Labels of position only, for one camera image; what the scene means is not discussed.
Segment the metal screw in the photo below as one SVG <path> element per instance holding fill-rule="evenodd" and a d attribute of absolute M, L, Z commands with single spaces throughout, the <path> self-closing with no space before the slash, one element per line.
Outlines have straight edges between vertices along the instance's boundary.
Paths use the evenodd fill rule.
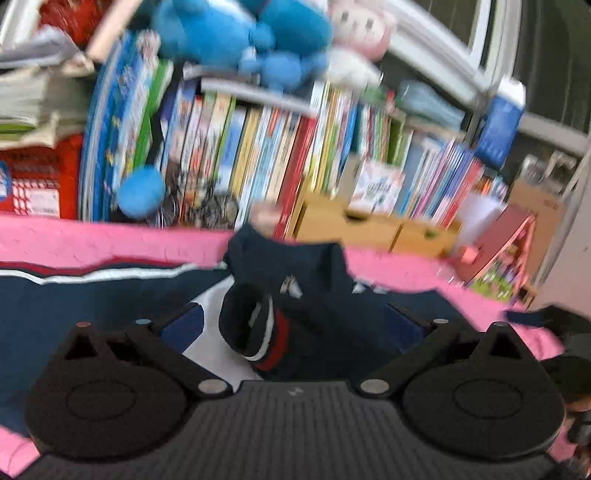
<path fill-rule="evenodd" d="M 380 378 L 370 378 L 362 381 L 360 387 L 370 395 L 381 395 L 390 389 L 390 384 Z"/>
<path fill-rule="evenodd" d="M 201 392 L 207 395 L 218 395 L 228 388 L 228 384 L 224 382 L 224 380 L 220 380 L 218 378 L 208 378 L 207 380 L 203 380 L 197 386 Z"/>

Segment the blue stuffed animal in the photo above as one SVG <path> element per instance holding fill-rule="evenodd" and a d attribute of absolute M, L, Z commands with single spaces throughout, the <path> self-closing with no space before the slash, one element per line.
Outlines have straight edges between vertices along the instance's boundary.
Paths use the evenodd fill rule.
<path fill-rule="evenodd" d="M 269 25 L 277 50 L 308 57 L 332 42 L 332 25 L 320 10 L 300 0 L 239 0 L 244 8 Z"/>
<path fill-rule="evenodd" d="M 151 27 L 160 35 L 162 57 L 221 69 L 237 68 L 249 47 L 264 51 L 275 44 L 269 26 L 238 20 L 207 0 L 163 0 Z"/>
<path fill-rule="evenodd" d="M 256 59 L 244 59 L 239 71 L 258 72 L 261 85 L 277 93 L 293 92 L 308 78 L 326 70 L 327 61 L 323 53 L 316 53 L 301 59 L 289 51 L 272 51 Z"/>

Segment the white stripe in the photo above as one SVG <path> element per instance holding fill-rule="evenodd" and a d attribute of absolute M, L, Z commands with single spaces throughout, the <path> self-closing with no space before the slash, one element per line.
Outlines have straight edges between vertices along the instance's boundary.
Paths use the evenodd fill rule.
<path fill-rule="evenodd" d="M 265 336 L 262 339 L 261 347 L 255 356 L 245 356 L 249 362 L 258 362 L 265 356 L 267 350 L 269 350 L 269 344 L 271 343 L 271 334 L 273 333 L 273 325 L 275 323 L 273 315 L 273 299 L 269 297 L 269 315 L 267 315 L 267 325 L 265 326 Z"/>
<path fill-rule="evenodd" d="M 0 277 L 17 277 L 24 278 L 25 280 L 32 281 L 37 285 L 47 284 L 85 284 L 100 281 L 111 281 L 111 280 L 130 280 L 137 278 L 140 280 L 152 280 L 155 278 L 174 278 L 182 273 L 196 270 L 197 266 L 193 264 L 184 264 L 180 267 L 173 268 L 170 270 L 163 270 L 162 268 L 111 268 L 106 270 L 99 270 L 91 272 L 81 277 L 68 277 L 66 275 L 57 275 L 55 277 L 39 278 L 30 273 L 23 272 L 20 270 L 0 270 Z"/>

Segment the red basket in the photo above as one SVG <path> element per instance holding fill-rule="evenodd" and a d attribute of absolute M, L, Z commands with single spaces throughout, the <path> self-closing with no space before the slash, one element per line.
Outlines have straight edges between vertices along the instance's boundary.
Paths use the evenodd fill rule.
<path fill-rule="evenodd" d="M 8 170 L 0 212 L 77 219 L 78 175 L 83 135 L 48 147 L 0 151 Z"/>

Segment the pink bed sheet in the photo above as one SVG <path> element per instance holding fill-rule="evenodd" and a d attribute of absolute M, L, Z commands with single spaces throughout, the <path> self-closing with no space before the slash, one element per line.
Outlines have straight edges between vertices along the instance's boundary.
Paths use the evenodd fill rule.
<path fill-rule="evenodd" d="M 227 232 L 171 229 L 158 231 L 137 226 L 82 224 L 66 220 L 0 217 L 0 261 L 29 262 L 48 267 L 84 267 L 113 257 L 149 258 L 192 262 L 214 266 L 226 250 Z M 401 291 L 438 289 L 479 330 L 502 320 L 506 305 L 484 299 L 457 284 L 438 278 L 438 261 L 347 249 L 351 273 L 363 280 Z M 538 359 L 562 352 L 562 345 L 550 332 L 515 326 Z M 557 458 L 572 455 L 564 439 L 553 447 Z M 0 427 L 0 470 L 16 476 L 38 456 L 27 439 Z"/>

